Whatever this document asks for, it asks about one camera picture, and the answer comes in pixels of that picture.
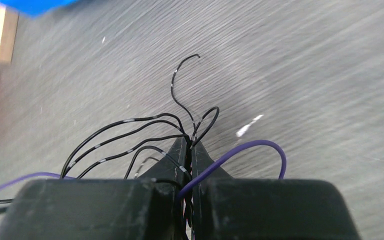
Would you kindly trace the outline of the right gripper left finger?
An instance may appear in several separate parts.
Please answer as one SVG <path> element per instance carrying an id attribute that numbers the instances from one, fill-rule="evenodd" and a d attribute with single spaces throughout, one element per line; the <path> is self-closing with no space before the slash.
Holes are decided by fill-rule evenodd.
<path id="1" fill-rule="evenodd" d="M 0 224 L 0 240 L 183 240 L 176 184 L 187 143 L 178 138 L 167 156 L 137 179 L 41 179 L 27 182 Z"/>

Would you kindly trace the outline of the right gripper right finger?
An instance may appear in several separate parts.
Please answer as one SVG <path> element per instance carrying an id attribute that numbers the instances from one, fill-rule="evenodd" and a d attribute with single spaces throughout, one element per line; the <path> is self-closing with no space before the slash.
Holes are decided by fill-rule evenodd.
<path id="1" fill-rule="evenodd" d="M 218 167 L 191 189 L 197 240 L 358 240 L 345 200 L 316 179 L 233 178 Z"/>

